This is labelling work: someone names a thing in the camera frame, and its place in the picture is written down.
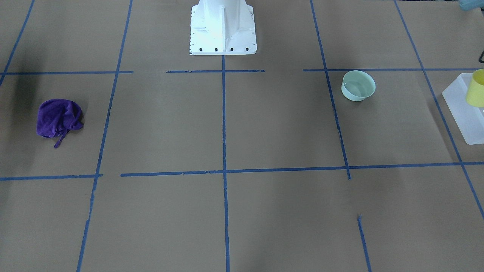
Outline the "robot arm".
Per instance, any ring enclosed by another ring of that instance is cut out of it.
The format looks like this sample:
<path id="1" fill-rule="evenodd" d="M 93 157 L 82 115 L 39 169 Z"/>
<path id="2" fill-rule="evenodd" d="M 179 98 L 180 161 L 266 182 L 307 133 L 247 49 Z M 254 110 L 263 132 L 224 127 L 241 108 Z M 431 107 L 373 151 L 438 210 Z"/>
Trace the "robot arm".
<path id="1" fill-rule="evenodd" d="M 459 7 L 463 11 L 470 11 L 476 8 L 483 9 L 483 0 L 459 0 Z"/>

